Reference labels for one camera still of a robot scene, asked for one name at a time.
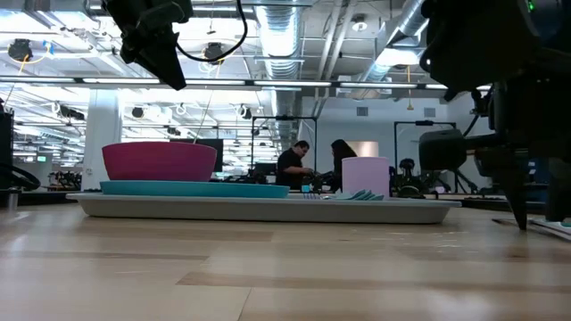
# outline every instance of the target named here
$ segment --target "white tray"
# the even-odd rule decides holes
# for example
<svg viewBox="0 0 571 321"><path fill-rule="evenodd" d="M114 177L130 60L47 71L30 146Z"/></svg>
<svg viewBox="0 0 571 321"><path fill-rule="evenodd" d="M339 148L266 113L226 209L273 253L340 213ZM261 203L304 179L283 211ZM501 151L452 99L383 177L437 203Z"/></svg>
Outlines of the white tray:
<svg viewBox="0 0 571 321"><path fill-rule="evenodd" d="M460 202L380 202L68 194L87 215L100 218L182 218L279 222L442 223Z"/></svg>

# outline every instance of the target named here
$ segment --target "black metal frame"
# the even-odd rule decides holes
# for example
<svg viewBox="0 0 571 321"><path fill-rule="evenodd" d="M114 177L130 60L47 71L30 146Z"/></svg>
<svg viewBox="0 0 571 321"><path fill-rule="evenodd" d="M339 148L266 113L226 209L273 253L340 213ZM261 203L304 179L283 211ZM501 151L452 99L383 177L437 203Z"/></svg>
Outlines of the black metal frame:
<svg viewBox="0 0 571 321"><path fill-rule="evenodd" d="M432 127L434 125L450 125L453 129L456 129L455 122L449 121L432 121L432 120L417 120L417 121L395 121L393 123L393 135L394 135L394 170L399 168L399 157L398 157L398 128L400 124L409 124L422 127ZM454 193L458 192L458 174L454 173Z"/></svg>
<svg viewBox="0 0 571 321"><path fill-rule="evenodd" d="M313 143L315 144L315 146L311 146L310 148L313 148L313 166L314 169L317 170L318 168L318 119L317 117L295 117L295 116L253 116L252 117L252 132L250 133L250 135L252 135L252 149L251 149L251 155L250 155L250 167L251 169L253 169L253 144L254 144L254 131L256 130L256 120L258 119L274 119L274 120L284 120L284 121L293 121L293 120L313 120L313 123L315 124L315 127L313 128L314 132L313 132Z"/></svg>

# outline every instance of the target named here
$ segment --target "table surface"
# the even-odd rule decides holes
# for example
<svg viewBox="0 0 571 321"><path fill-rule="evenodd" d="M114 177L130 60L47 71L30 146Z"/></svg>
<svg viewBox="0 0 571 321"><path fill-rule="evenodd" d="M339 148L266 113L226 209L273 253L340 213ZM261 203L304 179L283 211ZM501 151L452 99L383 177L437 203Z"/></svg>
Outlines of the table surface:
<svg viewBox="0 0 571 321"><path fill-rule="evenodd" d="M437 226L0 211L3 320L571 320L571 245L453 209Z"/></svg>

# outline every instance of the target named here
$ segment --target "black shirt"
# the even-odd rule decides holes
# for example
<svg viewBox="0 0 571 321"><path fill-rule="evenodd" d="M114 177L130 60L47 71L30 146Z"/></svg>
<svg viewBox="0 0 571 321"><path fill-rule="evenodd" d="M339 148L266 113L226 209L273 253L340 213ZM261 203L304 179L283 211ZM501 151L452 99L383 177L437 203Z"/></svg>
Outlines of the black shirt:
<svg viewBox="0 0 571 321"><path fill-rule="evenodd" d="M282 152L277 159L276 185L289 186L295 190L302 189L303 174L285 173L284 169L290 167L303 167L302 159L291 148Z"/></svg>

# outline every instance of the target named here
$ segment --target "woman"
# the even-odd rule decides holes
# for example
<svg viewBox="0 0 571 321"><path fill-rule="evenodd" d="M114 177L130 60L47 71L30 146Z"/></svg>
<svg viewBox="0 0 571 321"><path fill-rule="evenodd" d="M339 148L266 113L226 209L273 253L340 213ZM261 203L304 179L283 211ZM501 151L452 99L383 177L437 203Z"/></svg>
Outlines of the woman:
<svg viewBox="0 0 571 321"><path fill-rule="evenodd" d="M343 191L343 163L342 160L348 157L357 157L357 153L343 140L337 139L331 144L333 153L334 179L331 185L331 192L336 192L341 188Z"/></svg>

